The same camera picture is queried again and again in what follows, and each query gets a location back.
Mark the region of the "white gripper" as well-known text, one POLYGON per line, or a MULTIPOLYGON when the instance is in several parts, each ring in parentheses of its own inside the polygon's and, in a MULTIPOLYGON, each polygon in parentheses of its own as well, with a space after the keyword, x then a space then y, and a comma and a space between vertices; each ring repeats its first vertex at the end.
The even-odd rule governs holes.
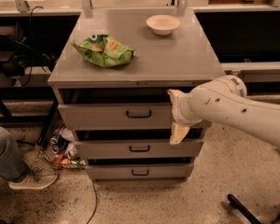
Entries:
POLYGON ((170 144, 179 145, 189 132, 188 126, 193 126, 202 121, 189 107, 191 93, 169 89, 167 91, 172 104, 174 122, 171 128, 170 144))

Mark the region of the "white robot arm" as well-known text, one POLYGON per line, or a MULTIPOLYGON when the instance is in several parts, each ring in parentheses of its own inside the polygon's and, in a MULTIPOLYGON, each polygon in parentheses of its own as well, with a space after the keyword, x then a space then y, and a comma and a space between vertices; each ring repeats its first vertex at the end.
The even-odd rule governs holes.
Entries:
POLYGON ((280 105, 248 99, 244 82, 236 76, 216 78, 189 93, 168 90, 168 94, 172 145, 180 144, 192 126, 206 120, 238 129, 280 149, 280 105))

